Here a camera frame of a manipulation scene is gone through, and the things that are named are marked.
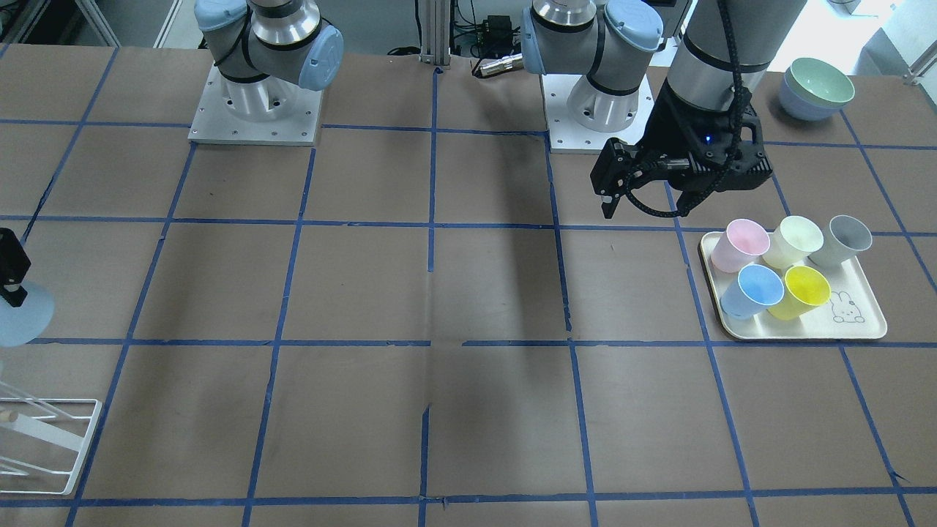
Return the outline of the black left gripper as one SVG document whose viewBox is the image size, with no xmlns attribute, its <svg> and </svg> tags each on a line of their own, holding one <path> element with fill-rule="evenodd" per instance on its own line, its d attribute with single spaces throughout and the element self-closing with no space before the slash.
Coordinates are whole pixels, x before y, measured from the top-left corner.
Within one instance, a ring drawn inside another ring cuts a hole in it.
<svg viewBox="0 0 937 527">
<path fill-rule="evenodd" d="M 643 203 L 635 191 L 649 182 L 666 180 L 679 169 L 688 169 L 692 157 L 712 171 L 745 173 L 753 169 L 754 146 L 744 146 L 741 141 L 743 127 L 753 127 L 745 117 L 752 93 L 743 86 L 741 94 L 730 90 L 730 99 L 725 111 L 700 109 L 683 100 L 665 80 L 638 147 L 627 146 L 618 138 L 608 139 L 590 171 L 603 217 L 613 219 L 622 199 L 659 219 L 689 216 L 689 201 L 677 204 L 674 210 L 659 210 Z"/>
</svg>

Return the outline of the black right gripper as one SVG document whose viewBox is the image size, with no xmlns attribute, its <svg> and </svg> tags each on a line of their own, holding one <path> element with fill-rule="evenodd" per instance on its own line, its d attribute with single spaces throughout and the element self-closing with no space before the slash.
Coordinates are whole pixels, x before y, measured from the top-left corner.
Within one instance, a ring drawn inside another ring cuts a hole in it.
<svg viewBox="0 0 937 527">
<path fill-rule="evenodd" d="M 13 308 L 22 307 L 28 296 L 23 280 L 32 266 L 30 257 L 13 230 L 1 228 L 2 297 Z"/>
</svg>

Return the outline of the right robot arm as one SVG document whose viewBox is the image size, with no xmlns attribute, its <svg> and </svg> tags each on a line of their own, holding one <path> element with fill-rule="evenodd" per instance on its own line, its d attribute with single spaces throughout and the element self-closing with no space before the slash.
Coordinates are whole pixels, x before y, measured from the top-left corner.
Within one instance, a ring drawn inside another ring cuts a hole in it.
<svg viewBox="0 0 937 527">
<path fill-rule="evenodd" d="M 213 66 L 187 137 L 198 146 L 314 147 L 343 35 L 315 1 L 198 1 Z"/>
</svg>

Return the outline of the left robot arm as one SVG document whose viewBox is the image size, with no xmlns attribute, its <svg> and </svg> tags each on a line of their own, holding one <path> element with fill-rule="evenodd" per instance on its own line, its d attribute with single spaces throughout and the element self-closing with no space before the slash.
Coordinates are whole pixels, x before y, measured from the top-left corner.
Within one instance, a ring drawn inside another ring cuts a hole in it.
<svg viewBox="0 0 937 527">
<path fill-rule="evenodd" d="M 641 137 L 609 138 L 590 171 L 605 219 L 622 199 L 653 217 L 686 217 L 713 193 L 773 176 L 752 97 L 803 7 L 697 2 Z M 611 134 L 629 127 L 663 40 L 665 21 L 643 1 L 534 1 L 520 24 L 525 69 L 577 75 L 573 117 Z"/>
</svg>

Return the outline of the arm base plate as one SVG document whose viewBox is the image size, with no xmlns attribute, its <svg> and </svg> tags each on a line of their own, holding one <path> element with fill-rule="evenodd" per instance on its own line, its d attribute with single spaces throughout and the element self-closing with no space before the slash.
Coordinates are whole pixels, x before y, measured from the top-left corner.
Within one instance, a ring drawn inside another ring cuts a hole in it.
<svg viewBox="0 0 937 527">
<path fill-rule="evenodd" d="M 188 140 L 217 146 L 315 146 L 324 94 L 268 77 L 234 83 L 211 67 Z"/>
<path fill-rule="evenodd" d="M 599 93 L 582 75 L 542 75 L 550 149 L 559 154 L 597 153 L 611 138 L 635 144 L 645 133 L 654 100 L 647 77 L 626 96 Z"/>
</svg>

